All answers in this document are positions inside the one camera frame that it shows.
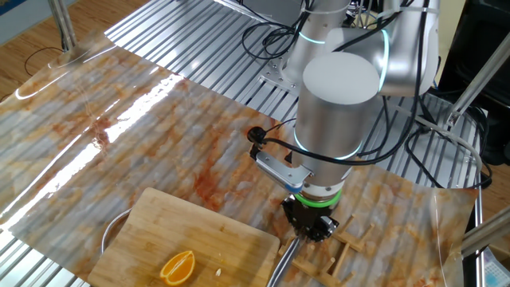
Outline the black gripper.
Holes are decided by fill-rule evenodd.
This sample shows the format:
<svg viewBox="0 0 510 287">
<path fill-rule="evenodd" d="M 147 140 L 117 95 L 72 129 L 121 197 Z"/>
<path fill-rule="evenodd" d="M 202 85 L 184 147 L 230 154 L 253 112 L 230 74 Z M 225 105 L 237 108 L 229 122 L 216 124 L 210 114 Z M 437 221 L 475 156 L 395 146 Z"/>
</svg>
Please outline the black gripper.
<svg viewBox="0 0 510 287">
<path fill-rule="evenodd" d="M 281 206 L 301 242 L 313 242 L 314 239 L 316 242 L 322 242 L 330 238 L 339 225 L 331 217 L 330 207 L 311 207 L 295 197 L 287 197 Z"/>
</svg>

